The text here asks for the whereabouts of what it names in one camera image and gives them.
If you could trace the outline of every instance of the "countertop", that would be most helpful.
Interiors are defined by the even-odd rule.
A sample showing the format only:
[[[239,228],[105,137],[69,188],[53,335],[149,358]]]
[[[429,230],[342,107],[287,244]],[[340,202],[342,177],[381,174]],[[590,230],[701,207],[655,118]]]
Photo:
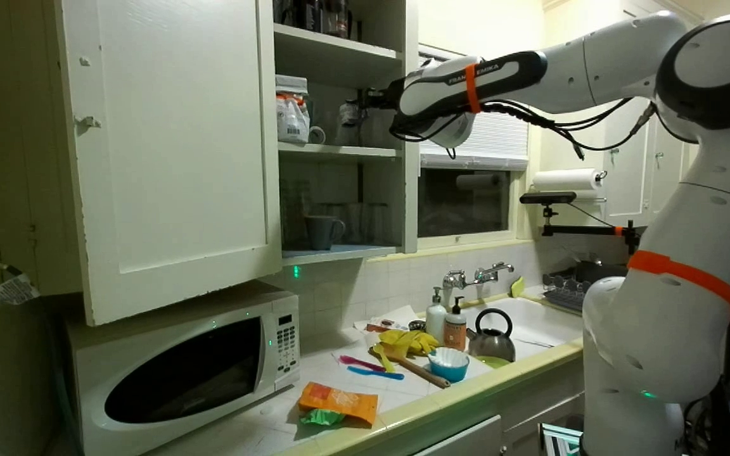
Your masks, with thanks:
[[[377,439],[381,432],[396,425],[405,425],[415,418],[424,418],[425,413],[449,407],[470,396],[499,384],[513,384],[515,379],[535,374],[537,369],[552,363],[581,354],[581,339],[573,339],[535,358],[505,365],[499,369],[491,369],[472,358],[467,377],[440,389],[402,367],[397,367],[397,372],[402,372],[402,379],[387,379],[374,374],[355,374],[340,363],[340,354],[372,359],[367,354],[371,344],[372,337],[367,337],[366,332],[350,332],[348,341],[340,348],[305,353],[298,359],[298,383],[295,388],[287,388],[240,413],[234,413],[196,432],[188,432],[154,454],[157,456],[334,454],[352,449],[366,439]],[[323,383],[350,392],[377,396],[377,424],[367,429],[366,424],[357,425],[344,421],[342,425],[334,425],[330,431],[298,425],[301,411],[296,407],[296,399],[307,383]]]

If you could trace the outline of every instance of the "open cabinet door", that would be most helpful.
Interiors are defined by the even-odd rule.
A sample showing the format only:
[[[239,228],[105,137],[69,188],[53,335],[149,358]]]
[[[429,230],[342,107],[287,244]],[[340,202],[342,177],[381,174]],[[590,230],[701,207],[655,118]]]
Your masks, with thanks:
[[[271,6],[56,2],[88,325],[274,274]]]

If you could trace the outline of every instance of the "black kettle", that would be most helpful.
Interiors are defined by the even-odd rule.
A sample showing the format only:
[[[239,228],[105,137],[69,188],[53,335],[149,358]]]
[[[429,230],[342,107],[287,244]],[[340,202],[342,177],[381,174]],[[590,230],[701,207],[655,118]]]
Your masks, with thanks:
[[[499,313],[508,322],[508,329],[482,329],[482,320],[486,313]],[[515,341],[513,341],[513,320],[508,312],[502,310],[485,310],[482,313],[476,313],[473,320],[473,332],[470,329],[470,354],[476,358],[502,358],[508,363],[515,363]]]

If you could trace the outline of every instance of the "microwave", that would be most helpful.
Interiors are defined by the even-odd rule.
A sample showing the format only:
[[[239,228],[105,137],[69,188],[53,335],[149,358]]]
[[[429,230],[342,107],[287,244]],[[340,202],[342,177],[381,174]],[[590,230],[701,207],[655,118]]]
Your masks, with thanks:
[[[298,299],[253,280],[107,327],[63,313],[59,337],[78,454],[145,454],[295,384]]]

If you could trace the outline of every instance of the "shelf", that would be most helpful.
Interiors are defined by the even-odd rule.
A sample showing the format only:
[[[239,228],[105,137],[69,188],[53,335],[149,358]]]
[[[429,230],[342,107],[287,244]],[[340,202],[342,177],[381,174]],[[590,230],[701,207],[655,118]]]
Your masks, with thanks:
[[[397,149],[387,147],[350,147],[350,144],[292,144],[279,142],[281,155],[296,155],[296,158],[348,158],[348,159],[396,159]]]
[[[338,35],[323,35],[292,26],[274,26],[279,73],[307,75],[334,85],[372,85],[400,75],[400,55]]]
[[[387,254],[397,254],[397,249],[340,244],[340,246],[331,246],[331,250],[285,250],[285,265],[350,260],[350,259],[371,259],[371,255],[387,255]]]

